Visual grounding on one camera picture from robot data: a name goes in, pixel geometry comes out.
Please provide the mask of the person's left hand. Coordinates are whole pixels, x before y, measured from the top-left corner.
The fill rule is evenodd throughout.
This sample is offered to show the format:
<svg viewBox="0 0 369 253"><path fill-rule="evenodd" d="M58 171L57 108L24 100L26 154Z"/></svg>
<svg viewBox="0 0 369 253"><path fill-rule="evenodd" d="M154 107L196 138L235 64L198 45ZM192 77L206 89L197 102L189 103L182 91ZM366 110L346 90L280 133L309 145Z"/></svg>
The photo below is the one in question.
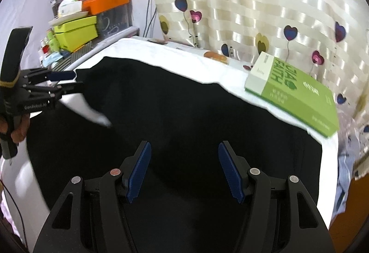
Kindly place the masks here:
<svg viewBox="0 0 369 253"><path fill-rule="evenodd" d="M22 142L27 135L27 130L30 126L30 115L23 115L20 123L11 132L11 138L14 143ZM8 124L4 119L0 119L0 132L1 134L6 134L8 132Z"/></svg>

